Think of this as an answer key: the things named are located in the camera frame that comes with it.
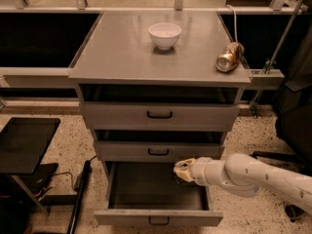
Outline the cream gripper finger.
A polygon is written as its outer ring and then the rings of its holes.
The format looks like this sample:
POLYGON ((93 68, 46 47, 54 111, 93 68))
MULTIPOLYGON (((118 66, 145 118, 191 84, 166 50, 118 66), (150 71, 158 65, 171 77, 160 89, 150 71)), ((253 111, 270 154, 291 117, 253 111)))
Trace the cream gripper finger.
POLYGON ((194 158, 178 161, 174 166, 174 173, 181 179, 192 182, 194 180, 191 173, 191 166, 195 162, 194 158))

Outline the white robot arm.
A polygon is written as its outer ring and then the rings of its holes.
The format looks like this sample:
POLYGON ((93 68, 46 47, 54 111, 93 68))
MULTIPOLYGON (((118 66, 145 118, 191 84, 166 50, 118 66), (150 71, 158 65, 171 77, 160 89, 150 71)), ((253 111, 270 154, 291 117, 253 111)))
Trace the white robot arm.
POLYGON ((312 214, 312 177, 265 164, 251 156, 235 153, 226 160, 190 158, 175 163, 174 173, 200 186, 216 185, 246 198, 266 188, 289 203, 312 214))

